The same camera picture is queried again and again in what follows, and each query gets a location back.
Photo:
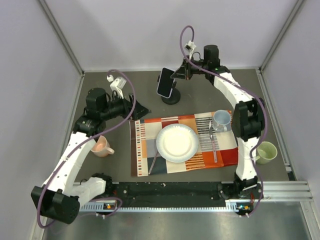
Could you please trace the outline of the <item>phone with lilac case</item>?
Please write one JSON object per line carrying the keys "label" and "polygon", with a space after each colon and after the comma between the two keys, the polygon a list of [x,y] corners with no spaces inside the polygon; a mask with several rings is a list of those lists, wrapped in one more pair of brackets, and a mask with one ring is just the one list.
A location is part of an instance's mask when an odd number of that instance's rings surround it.
{"label": "phone with lilac case", "polygon": [[156,93],[163,98],[168,99],[172,94],[173,84],[175,81],[172,78],[173,74],[174,74],[174,71],[166,67],[163,67],[160,72],[160,75],[157,81],[158,84],[157,84]]}

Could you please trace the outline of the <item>black phone stand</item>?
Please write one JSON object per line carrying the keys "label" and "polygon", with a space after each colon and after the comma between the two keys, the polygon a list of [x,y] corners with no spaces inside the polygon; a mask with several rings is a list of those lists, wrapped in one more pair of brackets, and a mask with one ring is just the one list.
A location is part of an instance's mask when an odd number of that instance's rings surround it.
{"label": "black phone stand", "polygon": [[169,98],[164,98],[164,97],[159,95],[161,97],[161,100],[167,105],[175,105],[181,99],[181,93],[180,93],[180,91],[178,89],[176,89],[176,84],[177,84],[177,82],[174,79],[174,83],[172,85],[171,96]]}

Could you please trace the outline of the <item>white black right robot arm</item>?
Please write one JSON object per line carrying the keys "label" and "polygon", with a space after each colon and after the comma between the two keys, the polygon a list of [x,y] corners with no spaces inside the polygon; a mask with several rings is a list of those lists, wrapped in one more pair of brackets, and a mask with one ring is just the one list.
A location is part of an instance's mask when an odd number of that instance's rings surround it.
{"label": "white black right robot arm", "polygon": [[193,75],[204,75],[229,101],[233,108],[231,129],[237,139],[238,163],[230,193],[245,198],[258,186],[255,169],[257,147],[266,126],[266,111],[263,101],[250,91],[243,89],[233,78],[230,70],[220,64],[217,45],[206,45],[203,58],[195,60],[193,43],[180,48],[183,61],[173,74],[175,79],[190,80]]}

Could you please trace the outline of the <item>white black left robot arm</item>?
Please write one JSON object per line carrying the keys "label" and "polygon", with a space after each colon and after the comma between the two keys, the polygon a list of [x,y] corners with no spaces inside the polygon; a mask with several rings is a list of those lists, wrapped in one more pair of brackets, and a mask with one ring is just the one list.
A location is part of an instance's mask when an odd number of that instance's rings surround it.
{"label": "white black left robot arm", "polygon": [[103,88],[92,88],[85,98],[86,106],[75,122],[67,148],[54,171],[42,186],[35,186],[31,198],[37,210],[37,223],[41,217],[71,224],[80,209],[97,196],[109,198],[114,191],[111,177],[103,173],[93,174],[85,183],[74,185],[84,160],[98,138],[106,132],[106,121],[122,117],[124,120],[139,120],[151,111],[142,106],[134,94],[129,99]]}

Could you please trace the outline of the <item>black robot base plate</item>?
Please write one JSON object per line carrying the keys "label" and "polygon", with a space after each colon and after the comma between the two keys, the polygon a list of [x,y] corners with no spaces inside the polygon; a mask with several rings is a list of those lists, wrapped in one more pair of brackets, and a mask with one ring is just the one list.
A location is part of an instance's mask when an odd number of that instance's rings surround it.
{"label": "black robot base plate", "polygon": [[241,189],[235,182],[111,182],[106,184],[103,196],[137,200],[147,197],[208,197],[211,200],[258,199],[261,184]]}

